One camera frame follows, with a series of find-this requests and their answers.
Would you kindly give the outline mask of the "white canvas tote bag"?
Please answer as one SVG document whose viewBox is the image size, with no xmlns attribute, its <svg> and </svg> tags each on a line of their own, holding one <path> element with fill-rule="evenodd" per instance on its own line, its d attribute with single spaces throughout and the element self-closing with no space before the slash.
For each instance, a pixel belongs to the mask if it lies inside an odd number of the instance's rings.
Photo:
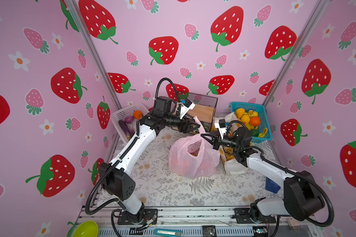
<svg viewBox="0 0 356 237">
<path fill-rule="evenodd" d="M 226 124 L 232 120 L 238 120 L 235 113 L 229 113 L 225 117 L 214 117 L 213 130 L 218 129 L 215 124 L 218 123 L 221 119 L 224 119 Z M 219 151 L 221 161 L 227 175 L 239 175 L 247 172 L 248 169 L 236 160 L 235 156 L 233 155 L 233 149 L 220 146 Z"/>
</svg>

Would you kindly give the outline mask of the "pink plastic grocery bag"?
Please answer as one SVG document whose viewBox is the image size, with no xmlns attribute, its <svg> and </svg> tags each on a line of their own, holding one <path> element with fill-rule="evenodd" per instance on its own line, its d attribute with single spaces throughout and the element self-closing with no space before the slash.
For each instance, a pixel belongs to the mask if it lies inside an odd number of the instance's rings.
<svg viewBox="0 0 356 237">
<path fill-rule="evenodd" d="M 206 131 L 197 117 L 194 120 L 200 125 L 199 133 L 180 138 L 171 146 L 168 155 L 169 170 L 191 179 L 210 177 L 217 173 L 220 152 L 201 137 Z"/>
</svg>

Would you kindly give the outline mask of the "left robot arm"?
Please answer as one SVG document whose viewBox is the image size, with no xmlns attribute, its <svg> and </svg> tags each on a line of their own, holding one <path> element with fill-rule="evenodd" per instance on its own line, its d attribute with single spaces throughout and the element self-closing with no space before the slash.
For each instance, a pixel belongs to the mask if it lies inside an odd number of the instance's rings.
<svg viewBox="0 0 356 237">
<path fill-rule="evenodd" d="M 160 87 L 163 82 L 168 82 L 172 86 L 177 98 L 156 95 L 153 109 L 137 122 L 136 133 L 123 150 L 109 163 L 103 163 L 99 167 L 99 180 L 90 192 L 85 205 L 87 215 L 94 215 L 107 205 L 116 202 L 127 213 L 131 222 L 142 222 L 145 206 L 134 194 L 135 181 L 130 177 L 135 163 L 165 127 L 176 127 L 182 133 L 190 133 L 200 128 L 201 124 L 187 114 L 195 104 L 188 99 L 181 100 L 176 86 L 170 79 L 162 78 L 158 86 Z M 91 210 L 93 197 L 99 188 L 103 188 L 114 197 Z"/>
</svg>

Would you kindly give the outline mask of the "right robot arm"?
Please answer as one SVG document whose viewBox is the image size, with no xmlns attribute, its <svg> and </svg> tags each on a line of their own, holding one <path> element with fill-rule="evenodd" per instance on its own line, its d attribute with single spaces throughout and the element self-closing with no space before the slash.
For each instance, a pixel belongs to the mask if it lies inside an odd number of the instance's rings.
<svg viewBox="0 0 356 237">
<path fill-rule="evenodd" d="M 249 216 L 253 222 L 261 222 L 266 216 L 291 216 L 298 221 L 307 220 L 319 227 L 331 226 L 334 208 L 326 192 L 306 171 L 297 172 L 265 158 L 265 152 L 252 146 L 250 130 L 242 122 L 224 119 L 216 123 L 217 130 L 201 135 L 213 149 L 233 149 L 236 161 L 257 171 L 275 182 L 282 190 L 281 198 L 260 198 L 250 205 Z"/>
</svg>

